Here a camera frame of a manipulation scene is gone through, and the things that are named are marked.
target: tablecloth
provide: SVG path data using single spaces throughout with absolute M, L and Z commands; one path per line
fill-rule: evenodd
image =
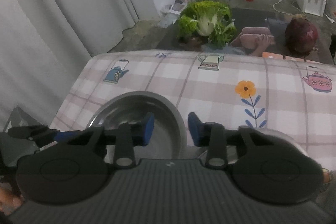
M 101 54 L 87 63 L 50 128 L 83 130 L 112 98 L 147 90 L 170 100 L 186 128 L 190 112 L 226 128 L 271 128 L 336 170 L 335 81 L 335 66 L 306 62 L 158 50 Z

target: lettuce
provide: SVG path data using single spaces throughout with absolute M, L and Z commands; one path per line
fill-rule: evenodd
M 211 0 L 189 3 L 178 26 L 179 37 L 198 33 L 218 47 L 226 46 L 236 33 L 229 5 Z

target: curtain fold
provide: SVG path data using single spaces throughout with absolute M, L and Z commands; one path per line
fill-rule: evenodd
M 15 105 L 49 124 L 87 61 L 137 14 L 130 0 L 0 0 L 0 129 Z

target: bowl rim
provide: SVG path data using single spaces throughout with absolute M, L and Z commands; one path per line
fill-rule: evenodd
M 187 132 L 186 132 L 186 128 L 185 128 L 184 121 L 183 121 L 183 118 L 181 116 L 181 113 L 179 112 L 179 110 L 176 108 L 176 106 L 171 101 L 169 101 L 167 98 L 163 97 L 162 95 L 154 93 L 154 92 L 145 91 L 145 90 L 143 90 L 143 91 L 131 91 L 131 92 L 126 92 L 124 94 L 121 94 L 119 96 L 114 97 L 113 99 L 111 99 L 108 102 L 106 102 L 105 104 L 103 104 L 95 112 L 95 114 L 91 117 L 90 121 L 88 122 L 86 128 L 92 126 L 94 121 L 97 119 L 98 115 L 101 114 L 107 107 L 114 104 L 118 100 L 124 99 L 125 97 L 131 97 L 131 96 L 145 96 L 145 97 L 150 97 L 150 98 L 155 99 L 155 100 L 159 100 L 161 103 L 163 103 L 172 112 L 172 114 L 174 115 L 174 117 L 176 119 L 177 126 L 178 126 L 179 131 L 180 131 L 180 149 L 179 149 L 179 152 L 178 152 L 178 158 L 181 158 L 182 155 L 184 154 L 185 148 L 187 146 Z

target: orange flower print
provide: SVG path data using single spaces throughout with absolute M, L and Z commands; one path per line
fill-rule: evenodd
M 251 81 L 240 81 L 235 88 L 235 92 L 238 93 L 240 97 L 244 99 L 254 96 L 256 91 L 257 90 L 254 87 L 254 83 Z

